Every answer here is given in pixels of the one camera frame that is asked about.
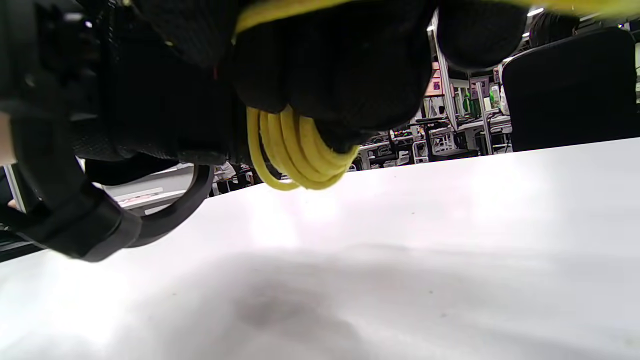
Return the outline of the person's right hand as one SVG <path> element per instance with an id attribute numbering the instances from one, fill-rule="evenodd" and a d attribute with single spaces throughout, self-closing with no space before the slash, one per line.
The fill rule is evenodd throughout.
<path id="1" fill-rule="evenodd" d="M 348 0 L 236 33 L 263 0 L 83 0 L 102 36 L 96 119 L 76 155 L 249 162 L 245 108 L 291 107 L 339 153 L 407 123 L 433 76 L 427 32 L 455 68 L 487 69 L 521 43 L 528 6 L 508 0 Z"/>

